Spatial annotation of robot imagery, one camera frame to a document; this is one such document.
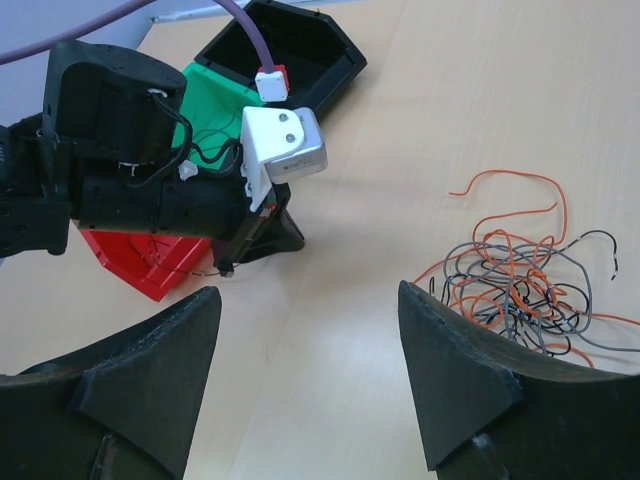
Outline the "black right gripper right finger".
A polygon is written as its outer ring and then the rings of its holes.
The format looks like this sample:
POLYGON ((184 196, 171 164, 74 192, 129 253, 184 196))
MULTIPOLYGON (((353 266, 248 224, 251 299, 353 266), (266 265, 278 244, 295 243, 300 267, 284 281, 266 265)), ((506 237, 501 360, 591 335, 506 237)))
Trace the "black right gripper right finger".
POLYGON ((441 479, 635 479, 639 380, 533 352, 398 288, 427 468, 441 479))

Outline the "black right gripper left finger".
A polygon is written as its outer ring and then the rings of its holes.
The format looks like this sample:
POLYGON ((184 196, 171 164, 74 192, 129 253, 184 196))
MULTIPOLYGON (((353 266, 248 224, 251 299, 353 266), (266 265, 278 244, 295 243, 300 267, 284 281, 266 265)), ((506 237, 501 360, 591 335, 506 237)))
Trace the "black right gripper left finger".
POLYGON ((217 288, 1 377, 4 479, 181 479, 219 332, 217 288))

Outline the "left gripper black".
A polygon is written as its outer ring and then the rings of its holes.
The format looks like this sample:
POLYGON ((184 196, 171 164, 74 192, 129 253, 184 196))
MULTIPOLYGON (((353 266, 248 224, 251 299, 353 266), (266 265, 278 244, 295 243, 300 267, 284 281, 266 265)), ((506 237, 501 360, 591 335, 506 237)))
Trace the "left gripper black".
POLYGON ((237 264, 301 250, 305 238, 286 206, 290 190, 274 185, 257 212, 249 210, 246 178, 183 182, 172 175, 160 183, 131 188, 107 174, 86 174, 79 200, 85 230, 206 238, 214 266, 229 276, 237 264))

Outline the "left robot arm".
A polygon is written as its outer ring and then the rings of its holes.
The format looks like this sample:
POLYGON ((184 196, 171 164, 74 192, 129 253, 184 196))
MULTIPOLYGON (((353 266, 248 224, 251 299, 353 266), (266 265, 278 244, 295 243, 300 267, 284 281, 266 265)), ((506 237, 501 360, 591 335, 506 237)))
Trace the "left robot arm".
MULTIPOLYGON (((69 227, 208 238, 224 274, 300 250, 289 188, 259 197, 250 145, 183 180, 172 144, 187 81, 137 51, 61 41, 40 114, 1 131, 1 253, 64 253, 69 227)), ((82 349, 1 379, 5 479, 180 479, 215 350, 221 297, 205 287, 82 349)))

